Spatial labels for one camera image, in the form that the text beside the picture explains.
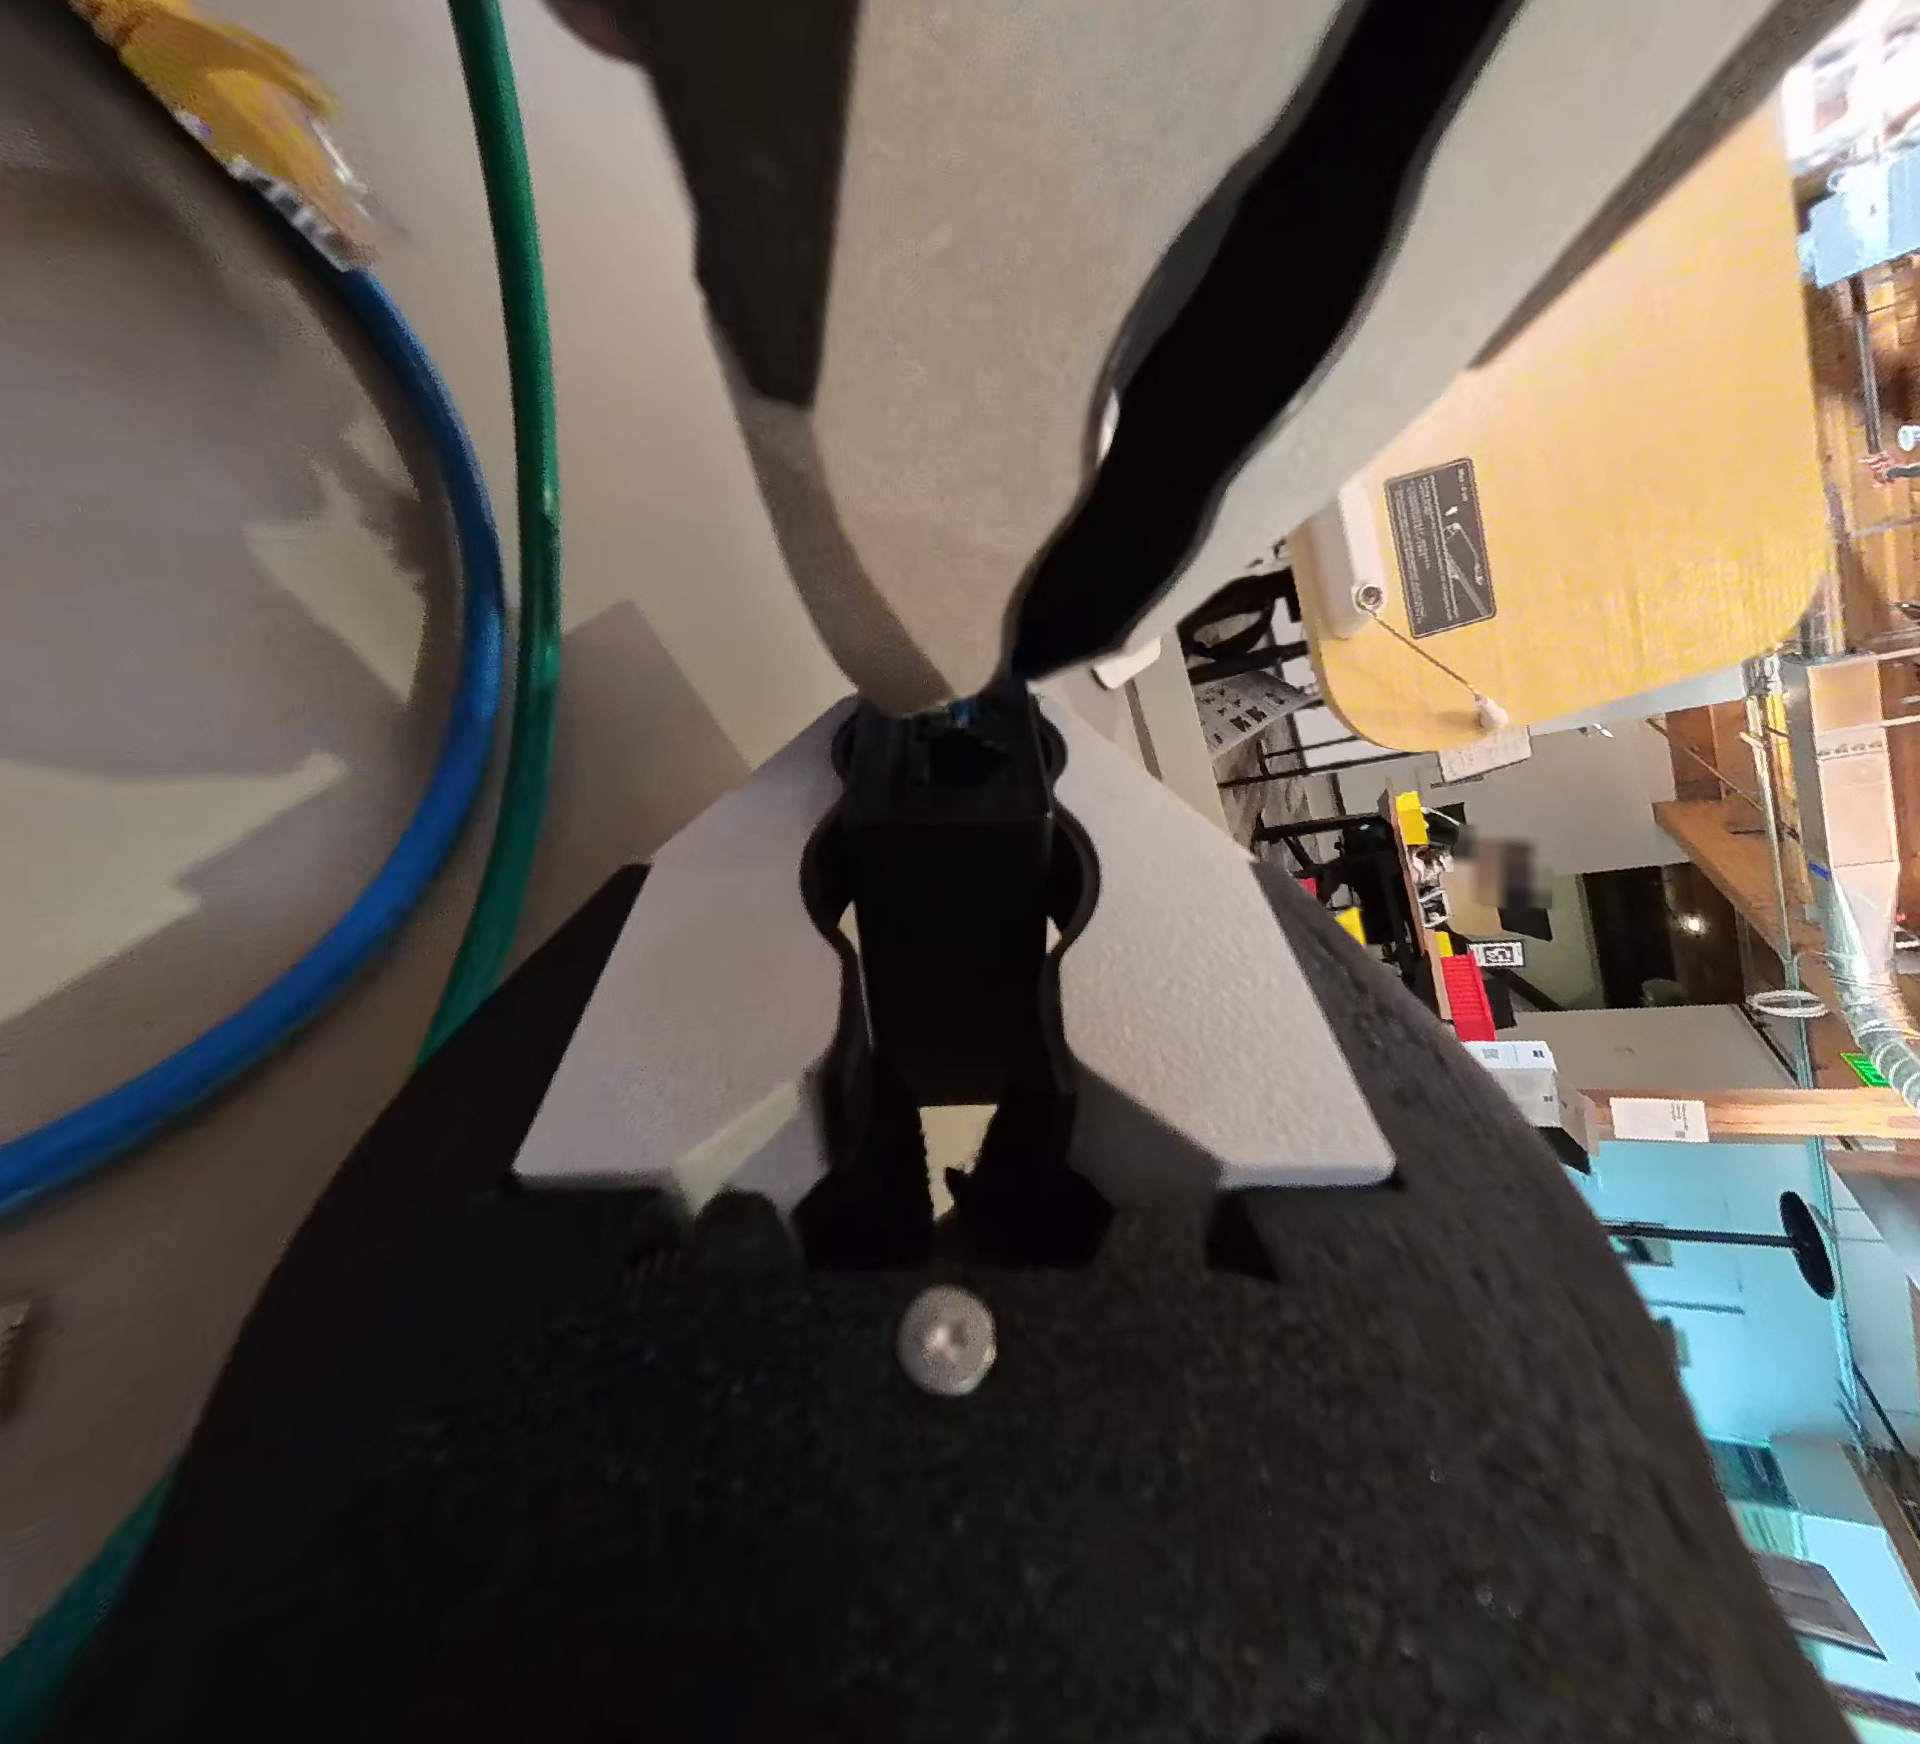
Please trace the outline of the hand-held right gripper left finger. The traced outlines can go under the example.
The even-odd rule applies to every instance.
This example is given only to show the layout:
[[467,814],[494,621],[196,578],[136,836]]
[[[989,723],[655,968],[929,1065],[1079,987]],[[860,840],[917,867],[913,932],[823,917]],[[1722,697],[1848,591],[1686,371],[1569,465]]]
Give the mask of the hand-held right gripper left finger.
[[841,795],[836,728],[812,723],[658,847],[515,1153],[518,1185],[800,1210],[827,1175],[841,952],[805,908],[801,853]]

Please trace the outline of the folded wooden table top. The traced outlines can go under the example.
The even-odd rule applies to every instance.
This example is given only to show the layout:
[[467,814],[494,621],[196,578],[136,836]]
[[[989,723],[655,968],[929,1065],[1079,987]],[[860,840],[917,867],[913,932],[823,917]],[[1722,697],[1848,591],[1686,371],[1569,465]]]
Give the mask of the folded wooden table top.
[[1561,726],[1773,651],[1829,565],[1775,98],[1292,532],[1369,746]]

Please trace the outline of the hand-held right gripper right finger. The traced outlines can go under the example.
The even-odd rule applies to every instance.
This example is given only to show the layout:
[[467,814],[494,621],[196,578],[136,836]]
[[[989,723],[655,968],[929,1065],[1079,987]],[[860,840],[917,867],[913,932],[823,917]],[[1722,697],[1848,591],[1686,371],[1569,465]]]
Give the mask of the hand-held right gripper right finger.
[[1066,740],[1059,810],[1097,871],[1063,949],[1073,1170],[1097,1194],[1391,1181],[1396,1155],[1254,856],[1073,711],[1043,711]]

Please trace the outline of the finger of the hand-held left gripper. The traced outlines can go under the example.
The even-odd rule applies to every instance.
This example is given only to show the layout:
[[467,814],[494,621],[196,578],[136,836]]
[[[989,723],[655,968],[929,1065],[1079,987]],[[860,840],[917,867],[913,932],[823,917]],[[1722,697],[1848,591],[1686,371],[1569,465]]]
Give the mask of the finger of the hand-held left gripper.
[[1509,0],[611,0],[864,703],[1121,641],[1359,311]]
[[1338,0],[1113,348],[1117,429],[1018,675],[1323,509],[1754,111],[1844,0]]

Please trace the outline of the black ethernet port block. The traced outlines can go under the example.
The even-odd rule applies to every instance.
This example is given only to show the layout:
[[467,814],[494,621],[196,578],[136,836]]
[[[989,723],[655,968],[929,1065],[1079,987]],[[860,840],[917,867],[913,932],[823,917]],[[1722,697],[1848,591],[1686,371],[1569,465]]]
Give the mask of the black ethernet port block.
[[860,703],[829,758],[877,1065],[913,1105],[1063,1098],[1051,921],[1066,751],[1030,687],[1001,677],[910,718]]

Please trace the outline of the white cardboard box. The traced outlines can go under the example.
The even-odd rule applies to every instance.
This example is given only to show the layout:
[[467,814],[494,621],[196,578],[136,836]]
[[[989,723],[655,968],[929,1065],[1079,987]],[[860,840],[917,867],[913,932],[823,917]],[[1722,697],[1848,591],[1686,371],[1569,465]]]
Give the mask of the white cardboard box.
[[1525,1126],[1564,1133],[1553,1045],[1542,1038],[1465,1038],[1460,1048],[1501,1085]]

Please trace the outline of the black round base stand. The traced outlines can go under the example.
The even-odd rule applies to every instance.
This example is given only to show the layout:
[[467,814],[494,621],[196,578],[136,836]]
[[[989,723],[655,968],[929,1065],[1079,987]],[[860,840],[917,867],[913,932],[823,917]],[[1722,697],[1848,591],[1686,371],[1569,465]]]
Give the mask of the black round base stand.
[[1669,1267],[1681,1249],[1767,1249],[1793,1257],[1799,1286],[1818,1299],[1835,1299],[1839,1292],[1839,1273],[1819,1219],[1793,1187],[1775,1197],[1773,1229],[1686,1229],[1662,1219],[1600,1219],[1600,1229],[1629,1263]]

